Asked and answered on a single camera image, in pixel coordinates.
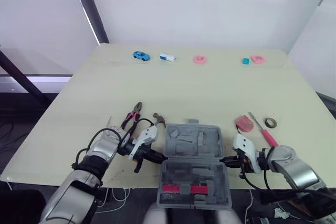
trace pliers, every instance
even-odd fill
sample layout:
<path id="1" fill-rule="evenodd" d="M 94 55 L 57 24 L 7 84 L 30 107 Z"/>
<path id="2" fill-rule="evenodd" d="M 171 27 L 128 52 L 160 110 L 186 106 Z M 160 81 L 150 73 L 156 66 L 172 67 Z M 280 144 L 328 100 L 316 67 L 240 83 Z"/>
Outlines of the pliers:
<path id="1" fill-rule="evenodd" d="M 124 121 L 121 124 L 121 128 L 124 130 L 126 127 L 126 124 L 134 117 L 134 122 L 132 125 L 133 131 L 135 130 L 135 126 L 138 123 L 139 119 L 140 119 L 140 110 L 142 108 L 142 102 L 138 102 L 135 106 L 134 109 L 132 110 L 132 112 L 128 113 L 126 118 L 124 119 Z"/>

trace gray toolbox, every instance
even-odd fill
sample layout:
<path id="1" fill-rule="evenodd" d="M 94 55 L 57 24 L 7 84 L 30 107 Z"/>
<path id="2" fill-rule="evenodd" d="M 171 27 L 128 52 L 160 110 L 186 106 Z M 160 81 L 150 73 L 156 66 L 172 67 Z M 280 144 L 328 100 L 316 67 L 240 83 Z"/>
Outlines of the gray toolbox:
<path id="1" fill-rule="evenodd" d="M 217 126 L 168 124 L 157 191 L 163 208 L 230 209 L 221 130 Z"/>

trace roll of tape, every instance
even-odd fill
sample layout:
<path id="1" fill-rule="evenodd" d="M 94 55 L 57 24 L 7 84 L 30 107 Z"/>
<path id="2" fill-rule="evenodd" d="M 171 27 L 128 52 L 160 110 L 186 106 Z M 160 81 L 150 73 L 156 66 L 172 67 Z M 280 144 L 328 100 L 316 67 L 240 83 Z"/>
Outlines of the roll of tape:
<path id="1" fill-rule="evenodd" d="M 278 124 L 273 118 L 265 118 L 265 125 L 271 129 L 275 128 Z"/>

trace screwdriver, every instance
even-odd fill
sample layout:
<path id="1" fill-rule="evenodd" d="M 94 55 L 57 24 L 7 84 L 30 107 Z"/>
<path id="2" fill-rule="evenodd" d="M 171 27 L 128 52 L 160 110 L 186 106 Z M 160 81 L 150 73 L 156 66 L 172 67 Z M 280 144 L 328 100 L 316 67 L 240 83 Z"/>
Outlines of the screwdriver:
<path id="1" fill-rule="evenodd" d="M 264 136 L 265 140 L 267 141 L 267 143 L 271 146 L 271 147 L 276 147 L 279 146 L 279 144 L 277 143 L 277 141 L 275 141 L 275 139 L 271 136 L 271 134 L 269 134 L 269 132 L 267 130 L 264 130 L 263 127 L 261 127 L 261 125 L 258 123 L 257 119 L 254 117 L 254 115 L 249 112 L 249 115 L 251 116 L 251 118 L 258 124 L 258 126 L 261 128 L 261 133 Z"/>

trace metal frame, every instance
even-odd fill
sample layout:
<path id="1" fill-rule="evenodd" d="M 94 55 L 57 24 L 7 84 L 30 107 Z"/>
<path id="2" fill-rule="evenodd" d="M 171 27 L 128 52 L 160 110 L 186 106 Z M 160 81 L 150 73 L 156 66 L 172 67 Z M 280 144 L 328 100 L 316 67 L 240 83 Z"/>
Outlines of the metal frame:
<path id="1" fill-rule="evenodd" d="M 0 66 L 46 108 L 51 104 L 46 97 L 0 50 Z"/>
<path id="2" fill-rule="evenodd" d="M 94 0 L 80 0 L 98 43 L 110 43 Z"/>

